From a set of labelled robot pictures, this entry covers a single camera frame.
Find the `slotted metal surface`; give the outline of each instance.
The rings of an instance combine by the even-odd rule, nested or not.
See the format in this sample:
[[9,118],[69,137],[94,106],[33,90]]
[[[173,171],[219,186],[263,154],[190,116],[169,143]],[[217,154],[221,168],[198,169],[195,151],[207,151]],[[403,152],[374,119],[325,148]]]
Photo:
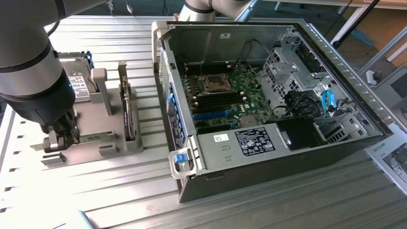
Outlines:
[[[129,61],[146,150],[45,170],[29,143],[19,141],[35,134],[33,129],[21,117],[13,128],[3,123],[0,136],[10,139],[2,151],[0,225],[15,208],[38,200],[86,211],[98,228],[406,228],[406,195],[363,152],[305,174],[178,203],[150,53],[150,25],[158,20],[171,18],[78,16],[62,21],[51,37],[55,48],[89,49],[95,66],[109,69],[110,87],[118,86],[118,61]],[[6,118],[13,115],[9,110]]]

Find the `power supply label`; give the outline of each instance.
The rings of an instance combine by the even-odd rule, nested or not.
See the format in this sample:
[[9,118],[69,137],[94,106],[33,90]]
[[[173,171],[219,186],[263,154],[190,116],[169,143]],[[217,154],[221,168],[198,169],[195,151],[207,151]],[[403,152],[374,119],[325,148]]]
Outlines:
[[246,156],[274,151],[274,145],[265,127],[235,132]]

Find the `hard drive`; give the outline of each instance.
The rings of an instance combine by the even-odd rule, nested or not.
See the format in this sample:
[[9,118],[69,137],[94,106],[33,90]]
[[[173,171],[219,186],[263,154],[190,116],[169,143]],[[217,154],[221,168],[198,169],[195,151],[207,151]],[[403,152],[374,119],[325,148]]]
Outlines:
[[97,84],[91,79],[91,69],[94,68],[91,53],[59,53],[59,60],[63,64],[73,88],[75,90],[75,102],[79,103],[90,101],[90,93],[98,92]]

